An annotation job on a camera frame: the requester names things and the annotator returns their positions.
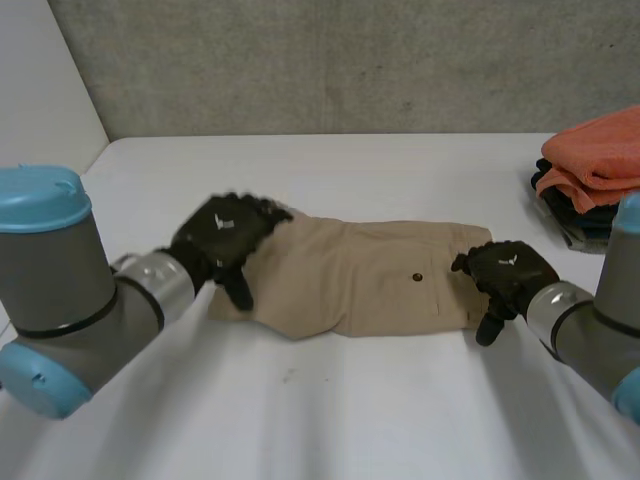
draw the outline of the white wall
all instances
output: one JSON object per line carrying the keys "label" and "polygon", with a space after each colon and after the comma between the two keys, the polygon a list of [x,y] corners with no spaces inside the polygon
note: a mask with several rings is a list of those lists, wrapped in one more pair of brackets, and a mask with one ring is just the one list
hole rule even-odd
{"label": "white wall", "polygon": [[107,143],[46,0],[0,0],[0,166],[84,172]]}

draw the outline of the folded clothing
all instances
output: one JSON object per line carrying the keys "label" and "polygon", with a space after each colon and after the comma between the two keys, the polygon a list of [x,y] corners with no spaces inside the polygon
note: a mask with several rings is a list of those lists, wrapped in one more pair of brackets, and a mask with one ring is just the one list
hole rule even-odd
{"label": "folded clothing", "polygon": [[450,271],[459,252],[491,240],[485,228],[292,214],[247,260],[253,311],[238,311],[217,289],[210,317],[255,320],[298,339],[328,330],[375,336],[476,328],[487,310],[473,281]]}
{"label": "folded clothing", "polygon": [[[534,189],[537,182],[552,168],[545,159],[538,160],[536,166],[540,171],[531,178]],[[544,190],[540,198],[545,206],[545,216],[551,217],[569,249],[585,253],[606,252],[618,205],[595,207],[579,214],[570,199],[556,187]]]}
{"label": "folded clothing", "polygon": [[544,207],[541,208],[544,215],[549,217],[556,225],[569,250],[594,254],[603,254],[607,252],[609,235],[611,234],[610,230],[594,233],[593,231],[584,230],[576,225],[564,223],[557,215],[557,212],[550,207],[544,197],[544,193],[542,200],[539,201],[544,205]]}
{"label": "folded clothing", "polygon": [[578,213],[618,203],[640,188],[640,106],[560,132],[542,154],[553,168],[537,182],[538,193],[556,186]]}
{"label": "folded clothing", "polygon": [[[540,179],[551,170],[551,162],[542,158],[536,162],[538,172],[531,178],[531,186],[534,190]],[[573,207],[571,199],[560,192],[556,187],[545,189],[540,196],[545,199],[550,208],[560,217],[564,223],[572,223],[586,228],[607,228],[611,229],[611,224],[618,213],[618,204],[603,205],[592,208],[588,212],[578,213]]]}

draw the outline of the gray concrete wall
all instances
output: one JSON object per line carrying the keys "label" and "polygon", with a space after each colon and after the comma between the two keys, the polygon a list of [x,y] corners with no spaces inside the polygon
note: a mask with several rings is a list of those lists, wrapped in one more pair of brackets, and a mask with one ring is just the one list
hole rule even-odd
{"label": "gray concrete wall", "polygon": [[549,132],[640,103],[639,0],[49,0],[111,139]]}

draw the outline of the silver metal wrist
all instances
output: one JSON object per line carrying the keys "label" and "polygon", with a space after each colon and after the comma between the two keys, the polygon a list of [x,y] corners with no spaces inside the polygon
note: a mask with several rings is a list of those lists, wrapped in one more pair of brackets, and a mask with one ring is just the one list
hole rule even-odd
{"label": "silver metal wrist", "polygon": [[117,274],[137,282],[156,299],[165,326],[179,319],[195,298],[189,273],[171,255],[151,252]]}
{"label": "silver metal wrist", "polygon": [[549,348],[552,331],[558,319],[574,305],[593,300],[586,290],[569,282],[558,282],[540,290],[527,308],[529,328]]}

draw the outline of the dark folded garment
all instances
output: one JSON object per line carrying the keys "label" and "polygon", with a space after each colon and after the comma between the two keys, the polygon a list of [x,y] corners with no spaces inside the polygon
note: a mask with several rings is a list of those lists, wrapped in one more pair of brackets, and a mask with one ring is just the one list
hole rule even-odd
{"label": "dark folded garment", "polygon": [[[531,178],[531,186],[535,190],[536,183],[551,168],[551,162],[544,158],[536,162],[536,167],[540,170]],[[605,205],[592,208],[584,214],[579,214],[573,208],[571,199],[560,192],[557,188],[551,187],[542,192],[541,197],[549,204],[555,214],[563,223],[575,224],[582,228],[608,228],[614,217],[618,213],[618,205]]]}
{"label": "dark folded garment", "polygon": [[[551,163],[541,159],[536,166],[540,171],[531,178],[534,190],[538,180],[551,168]],[[570,250],[585,253],[606,252],[611,225],[618,211],[617,205],[599,206],[579,214],[573,208],[571,199],[555,187],[544,190],[540,198]]]}
{"label": "dark folded garment", "polygon": [[558,227],[560,235],[562,235],[562,239],[567,244],[567,247],[569,247],[569,250],[583,253],[606,253],[609,243],[609,237],[606,231],[604,234],[607,236],[601,238],[597,234],[594,235],[594,231],[592,230],[584,231],[576,225],[564,223],[545,201],[544,196],[542,196],[541,203],[546,207],[545,214]]}

